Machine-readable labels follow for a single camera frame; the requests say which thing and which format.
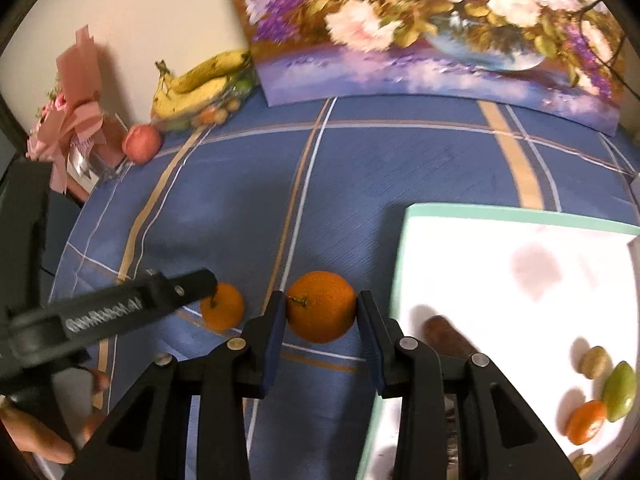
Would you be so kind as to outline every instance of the metal screw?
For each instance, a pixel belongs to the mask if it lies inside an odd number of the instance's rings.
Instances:
[[[473,354],[473,355],[471,356],[471,362],[472,362],[473,364],[475,364],[476,366],[479,366],[479,367],[483,367],[483,368],[484,368],[484,367],[485,367],[485,366],[487,366],[491,361],[489,361],[489,358],[488,358],[486,355],[478,353],[478,354]]]
[[[404,350],[415,350],[418,348],[418,342],[413,337],[403,337],[400,340],[400,348]]]
[[[246,341],[241,337],[235,337],[226,342],[230,350],[242,350],[246,346]]]
[[[174,356],[172,356],[171,354],[162,352],[156,356],[156,358],[154,359],[154,363],[157,366],[164,368],[165,366],[168,366],[169,364],[171,364],[171,361],[173,360],[174,360]]]

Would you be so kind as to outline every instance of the mandarin orange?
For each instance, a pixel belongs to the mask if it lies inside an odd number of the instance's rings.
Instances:
[[[219,283],[215,296],[200,300],[200,313],[208,328],[228,330],[242,321],[244,299],[233,285]]]
[[[315,270],[287,291],[287,321],[302,339],[329,343],[347,333],[356,317],[356,294],[337,274]]]

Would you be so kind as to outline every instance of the red apple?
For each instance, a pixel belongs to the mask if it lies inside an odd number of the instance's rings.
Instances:
[[[162,136],[151,124],[135,124],[122,141],[122,151],[136,164],[149,162],[162,146]]]

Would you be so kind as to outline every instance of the pistachio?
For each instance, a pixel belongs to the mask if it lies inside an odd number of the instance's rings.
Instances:
[[[576,470],[578,475],[582,476],[593,465],[593,455],[580,455],[579,457],[574,458],[572,464],[574,465],[574,469]]]
[[[578,371],[588,379],[595,379],[602,375],[609,361],[607,351],[602,346],[594,346],[582,356]]]

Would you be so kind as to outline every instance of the canvas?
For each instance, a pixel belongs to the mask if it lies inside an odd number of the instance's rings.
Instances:
[[[622,30],[599,0],[234,0],[270,105],[437,94],[613,134]]]

